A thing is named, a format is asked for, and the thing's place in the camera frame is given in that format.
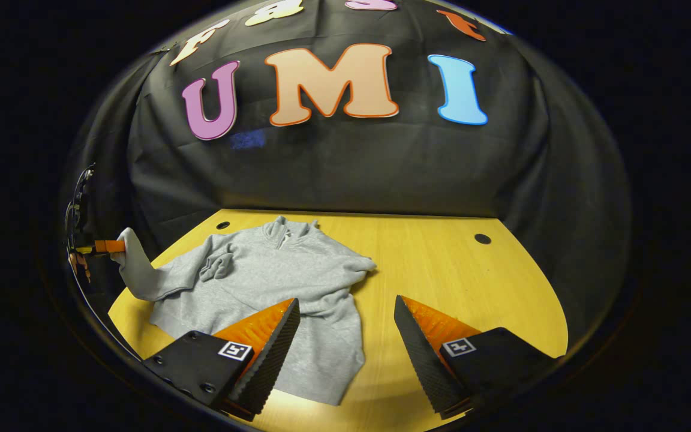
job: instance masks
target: black fabric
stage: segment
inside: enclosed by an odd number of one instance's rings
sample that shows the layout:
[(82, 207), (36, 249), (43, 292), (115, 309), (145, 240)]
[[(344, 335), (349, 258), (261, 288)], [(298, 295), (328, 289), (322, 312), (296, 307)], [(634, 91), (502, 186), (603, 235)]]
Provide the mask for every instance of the black fabric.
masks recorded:
[[(622, 160), (583, 93), (517, 36), (479, 24), (487, 41), (476, 41), (429, 2), (356, 11), (343, 0), (304, 0), (294, 16), (244, 25), (270, 3), (201, 21), (190, 35), (231, 20), (175, 66), (185, 40), (160, 61), (141, 60), (90, 115), (80, 159), (97, 159), (98, 196), (110, 212), (94, 214), (98, 231), (115, 238), (132, 226), (154, 257), (220, 208), (497, 217), (554, 286), (570, 346), (578, 342), (619, 290), (630, 237)], [(313, 109), (309, 121), (271, 125), (277, 90), (267, 56), (304, 47), (331, 68), (356, 43), (391, 47), (386, 70), (397, 115), (349, 117), (346, 90), (330, 118), (302, 95)], [(438, 115), (444, 87), (428, 62), (434, 54), (475, 65), (486, 125)], [(220, 139), (197, 139), (181, 92), (206, 79), (204, 114), (217, 117), (211, 74), (236, 60), (236, 122)]]

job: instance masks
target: orange letter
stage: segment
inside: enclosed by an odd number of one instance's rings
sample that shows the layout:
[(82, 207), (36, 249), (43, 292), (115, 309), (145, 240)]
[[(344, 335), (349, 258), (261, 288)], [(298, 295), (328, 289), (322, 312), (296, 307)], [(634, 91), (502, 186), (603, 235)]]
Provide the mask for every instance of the orange letter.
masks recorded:
[(244, 25), (260, 24), (269, 19), (274, 19), (274, 17), (293, 16), (302, 11), (300, 3), (302, 3), (302, 0), (282, 0), (282, 2), (267, 5), (265, 8), (258, 9), (255, 15), (251, 16)]
[(351, 100), (343, 107), (351, 117), (391, 117), (398, 105), (391, 100), (386, 76), (386, 57), (391, 49), (381, 44), (353, 44), (330, 69), (307, 49), (290, 49), (266, 58), (266, 65), (277, 69), (277, 112), (271, 115), (274, 126), (303, 123), (311, 110), (300, 103), (305, 91), (325, 117), (335, 114), (340, 98), (351, 86)]
[(486, 41), (484, 36), (479, 35), (477, 32), (474, 32), (471, 30), (472, 28), (477, 28), (475, 24), (465, 21), (463, 17), (459, 16), (458, 14), (453, 14), (452, 12), (447, 12), (447, 11), (436, 11), (440, 14), (443, 14), (444, 16), (447, 16), (447, 19), (449, 19), (450, 24), (452, 24), (457, 30), (460, 30), (463, 33), (466, 33), (466, 35), (471, 36), (472, 38), (476, 39), (477, 41)]
[(216, 25), (213, 25), (212, 27), (208, 28), (207, 30), (205, 30), (205, 31), (199, 33), (198, 35), (193, 36), (192, 38), (188, 39), (186, 41), (186, 44), (183, 46), (183, 49), (181, 49), (181, 52), (178, 53), (178, 57), (176, 57), (175, 60), (173, 60), (172, 63), (170, 63), (170, 66), (175, 66), (177, 63), (179, 63), (184, 58), (189, 57), (189, 55), (194, 54), (194, 52), (196, 52), (198, 49), (197, 44), (203, 44), (204, 42), (206, 42), (209, 38), (211, 38), (211, 36), (215, 32), (215, 30), (228, 24), (228, 21), (230, 21), (230, 19), (224, 19), (223, 21), (218, 22)]

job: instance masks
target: sweatshirt sleeve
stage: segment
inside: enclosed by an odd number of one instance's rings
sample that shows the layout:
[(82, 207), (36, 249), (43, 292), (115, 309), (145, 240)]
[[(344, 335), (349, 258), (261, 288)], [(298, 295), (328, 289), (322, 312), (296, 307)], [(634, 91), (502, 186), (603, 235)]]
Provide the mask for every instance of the sweatshirt sleeve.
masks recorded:
[(199, 280), (225, 277), (230, 271), (233, 255), (229, 239), (233, 235), (211, 235), (203, 244), (153, 268), (132, 229), (124, 229), (118, 240), (124, 241), (125, 252), (115, 254), (119, 274), (130, 292), (145, 301), (159, 301), (172, 293), (194, 287)]

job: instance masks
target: yellow table surface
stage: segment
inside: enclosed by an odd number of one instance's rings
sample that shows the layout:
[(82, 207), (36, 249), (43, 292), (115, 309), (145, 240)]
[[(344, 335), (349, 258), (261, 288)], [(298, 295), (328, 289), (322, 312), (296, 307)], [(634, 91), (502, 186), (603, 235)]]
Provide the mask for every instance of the yellow table surface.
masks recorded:
[[(567, 352), (567, 322), (548, 280), (498, 219), (383, 214), (269, 212), (223, 209), (154, 260), (154, 268), (204, 243), (214, 233), (271, 222), (319, 220), (319, 229), (378, 268), (351, 288), (362, 317), (365, 364), (342, 404), (319, 404), (273, 390), (253, 422), (261, 430), (427, 430), (442, 421), (414, 374), (393, 320), (396, 295), (439, 309), (481, 331), (505, 326), (549, 356)], [(223, 230), (217, 224), (230, 222)], [(483, 233), (490, 244), (474, 240)], [(173, 339), (148, 323), (153, 303), (129, 290), (109, 315), (142, 358)]]

